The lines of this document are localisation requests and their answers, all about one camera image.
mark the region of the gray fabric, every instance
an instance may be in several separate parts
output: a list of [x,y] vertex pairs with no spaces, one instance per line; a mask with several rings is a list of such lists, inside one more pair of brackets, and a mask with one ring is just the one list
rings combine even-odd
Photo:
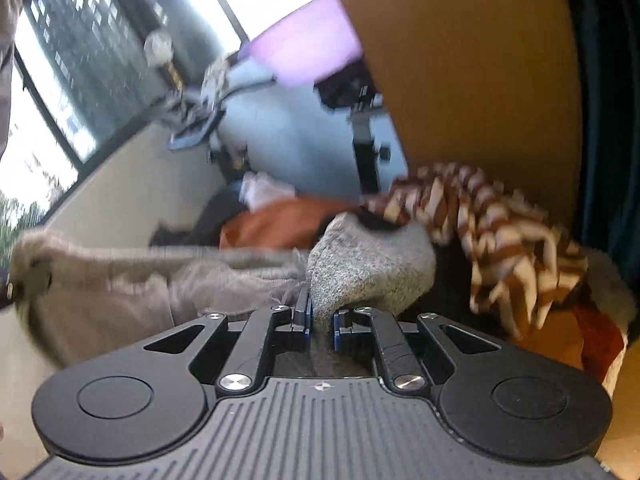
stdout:
[[294,306],[305,264],[299,251],[88,250],[32,230],[14,247],[10,276],[24,287],[22,325],[68,366],[208,312],[238,320],[257,308]]
[[0,157],[9,135],[14,37],[21,10],[22,0],[0,0]]
[[309,254],[314,327],[330,332],[333,313],[345,305],[366,304],[397,316],[431,288],[434,276],[433,248],[420,224],[374,232],[353,214],[338,215]]

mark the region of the brown wall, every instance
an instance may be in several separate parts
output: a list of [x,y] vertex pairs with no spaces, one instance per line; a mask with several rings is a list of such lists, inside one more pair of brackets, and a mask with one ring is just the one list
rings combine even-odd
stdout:
[[478,165],[568,221],[580,83],[566,0],[342,0],[410,167]]

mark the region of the tree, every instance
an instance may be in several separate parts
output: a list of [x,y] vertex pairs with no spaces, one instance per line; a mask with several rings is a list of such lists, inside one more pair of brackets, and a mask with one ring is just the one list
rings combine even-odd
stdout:
[[11,250],[21,232],[35,227],[45,211],[36,202],[25,209],[15,198],[0,191],[0,266],[9,265]]

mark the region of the striped cloth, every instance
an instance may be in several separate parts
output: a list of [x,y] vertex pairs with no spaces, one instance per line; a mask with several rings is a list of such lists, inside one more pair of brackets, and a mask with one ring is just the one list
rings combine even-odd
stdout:
[[493,312],[521,338],[541,328],[587,271],[587,258],[566,231],[523,195],[462,164],[433,164],[396,179],[386,194],[362,206],[387,221],[421,222],[434,242],[456,236],[472,264],[470,308]]

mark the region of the person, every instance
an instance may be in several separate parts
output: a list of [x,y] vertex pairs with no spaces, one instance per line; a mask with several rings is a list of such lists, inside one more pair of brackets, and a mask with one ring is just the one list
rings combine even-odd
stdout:
[[22,0],[0,0],[0,159],[9,139],[14,39]]

